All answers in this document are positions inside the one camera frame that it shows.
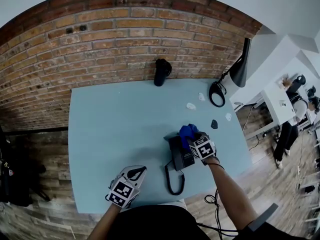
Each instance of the lamp shade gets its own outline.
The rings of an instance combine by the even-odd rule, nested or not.
[[[246,85],[247,61],[248,61],[248,56],[250,51],[250,45],[251,45],[251,39],[245,38],[242,55],[229,69],[230,77],[238,87],[245,87]]]

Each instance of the white sneaker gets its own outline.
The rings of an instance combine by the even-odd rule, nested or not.
[[[286,154],[288,157],[290,157],[290,150],[284,149],[284,152],[285,152],[285,154]]]
[[[275,160],[275,164],[276,164],[276,166],[277,166],[279,169],[283,169],[282,161],[278,161],[278,160],[276,159],[276,160]]]

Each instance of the black shirt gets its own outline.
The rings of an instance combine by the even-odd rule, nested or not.
[[[272,238],[304,239],[284,233],[266,222],[255,232],[251,232],[246,227],[234,239],[270,240]],[[107,239],[209,240],[210,238],[197,225],[196,219],[184,208],[174,205],[148,205],[121,212],[112,224]]]

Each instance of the brick wall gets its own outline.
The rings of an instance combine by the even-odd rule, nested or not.
[[[4,131],[68,126],[72,88],[217,78],[261,24],[215,0],[48,0],[0,29]]]

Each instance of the light blue table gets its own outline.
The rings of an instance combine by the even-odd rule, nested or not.
[[[162,87],[153,81],[112,83],[72,90],[69,114],[69,163],[72,188],[79,213],[104,213],[111,180],[127,166],[143,165],[147,174],[141,193],[131,207],[157,205],[187,198],[215,187],[208,166],[199,159],[183,169],[184,191],[167,190],[164,166],[171,160],[164,136],[181,126],[195,124],[214,141],[217,155],[232,176],[251,165],[247,143],[229,99],[222,108],[208,98],[212,79],[172,79]],[[199,100],[203,93],[205,101]],[[196,110],[186,108],[187,103]],[[226,113],[232,115],[231,121]],[[218,122],[218,129],[211,122]],[[170,170],[174,191],[180,172]]]

